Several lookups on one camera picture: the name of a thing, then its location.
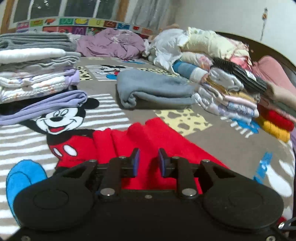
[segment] headboard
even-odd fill
[[[243,43],[247,44],[249,46],[249,54],[252,62],[260,60],[265,55],[269,55],[275,58],[283,67],[285,73],[287,74],[292,84],[296,86],[296,66],[290,60],[288,60],[285,56],[283,56],[281,53],[277,52],[273,48],[270,48],[262,43],[259,43],[257,41],[254,41],[239,35],[234,35],[234,34],[229,34],[224,32],[216,32],[216,33],[230,39],[242,41]]]

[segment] mickey mouse eye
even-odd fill
[[[54,117],[57,117],[57,116],[59,116],[59,110],[57,110],[55,113],[54,113]]]
[[[63,110],[62,113],[61,113],[61,116],[65,116],[68,112],[69,112],[68,109]]]

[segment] window pane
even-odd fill
[[[61,0],[34,0],[31,11],[31,19],[43,17],[56,17],[59,15],[60,5]]]
[[[94,14],[95,6],[96,0],[68,0],[65,17],[91,18]]]
[[[30,0],[18,1],[17,8],[15,10],[15,17],[13,19],[14,23],[27,19],[29,5],[30,5]]]
[[[113,12],[113,7],[115,3],[116,3],[116,0],[101,0],[96,17],[113,20],[111,18],[112,18],[112,12]]]

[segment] red tongue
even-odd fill
[[[63,129],[65,129],[65,127],[64,126],[61,126],[61,127],[57,127],[57,128],[50,128],[50,131],[51,132],[59,132],[59,131],[61,131]]]

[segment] purple blanket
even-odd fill
[[[143,39],[129,30],[107,28],[95,36],[81,36],[76,52],[85,57],[137,58],[144,51]]]

